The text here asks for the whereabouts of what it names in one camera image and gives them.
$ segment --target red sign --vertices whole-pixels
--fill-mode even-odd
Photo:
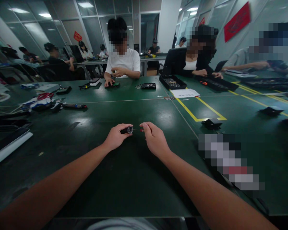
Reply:
[[[225,42],[228,42],[236,33],[249,24],[250,21],[250,5],[249,2],[247,2],[224,26]]]
[[[200,25],[204,25],[205,24],[205,17],[203,17],[203,19],[201,20],[201,22],[199,23],[199,26]]]
[[[75,31],[75,33],[74,33],[74,39],[75,39],[77,42],[79,42],[79,41],[82,40],[82,37],[81,37],[80,34],[78,34],[78,33]]]

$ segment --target green workbench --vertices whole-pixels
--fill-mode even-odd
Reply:
[[[88,110],[63,109],[57,114],[48,110],[29,117],[34,135],[0,163],[0,210],[38,181],[102,144],[111,127],[119,123],[131,123],[136,128],[141,122],[153,122],[164,131],[173,152],[223,183],[216,169],[207,165],[197,151],[198,135],[215,133],[204,128],[200,121],[219,118],[223,121],[221,131],[236,135],[241,142],[242,157],[247,158],[248,166],[253,166],[253,173],[259,174],[260,182],[265,182],[260,197],[270,214],[288,215],[288,127],[280,124],[287,117],[270,118],[257,113],[265,104],[284,108],[288,115],[288,104],[246,91],[244,87],[234,93],[216,93],[185,77],[179,78],[188,88],[199,92],[200,99],[164,100],[171,92],[158,78],[117,79],[120,87],[111,89],[104,88],[104,80],[100,86],[86,90],[79,90],[78,86],[87,81],[60,82],[73,89],[56,98],[86,104]],[[155,82],[156,90],[135,88],[145,82]],[[0,103],[0,108],[6,111],[35,96],[34,90],[23,90],[19,85],[9,89],[11,98]],[[240,190],[228,188],[253,205]],[[195,215],[198,212],[186,193],[148,150],[144,133],[135,131],[105,157],[57,217]]]

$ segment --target black blazer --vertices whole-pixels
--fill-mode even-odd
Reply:
[[[174,74],[182,75],[185,77],[192,77],[193,70],[183,69],[186,66],[187,52],[186,48],[183,49],[184,51],[178,53],[178,55],[172,60],[172,71],[174,71]],[[199,54],[197,57],[196,70],[205,69],[208,73],[208,76],[211,75],[214,70],[209,66],[209,63],[216,51],[217,50],[214,50],[214,52],[204,51],[202,54]]]

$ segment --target parts tray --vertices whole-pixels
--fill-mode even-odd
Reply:
[[[239,86],[234,84],[234,83],[231,83],[229,81],[225,81],[223,79],[220,79],[220,78],[203,78],[201,77],[200,78],[200,81],[204,81],[204,82],[207,82],[207,86],[216,90],[216,91],[220,91],[220,92],[225,92],[225,91],[228,91],[228,90],[231,90],[231,91],[235,91]]]
[[[241,83],[254,88],[279,88],[280,86],[288,87],[287,78],[241,79]]]
[[[160,75],[159,80],[167,89],[185,89],[187,87],[187,84],[175,75]]]

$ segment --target white paper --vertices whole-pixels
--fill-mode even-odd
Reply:
[[[176,98],[184,98],[184,97],[196,97],[200,96],[198,92],[194,89],[175,89],[171,90]]]

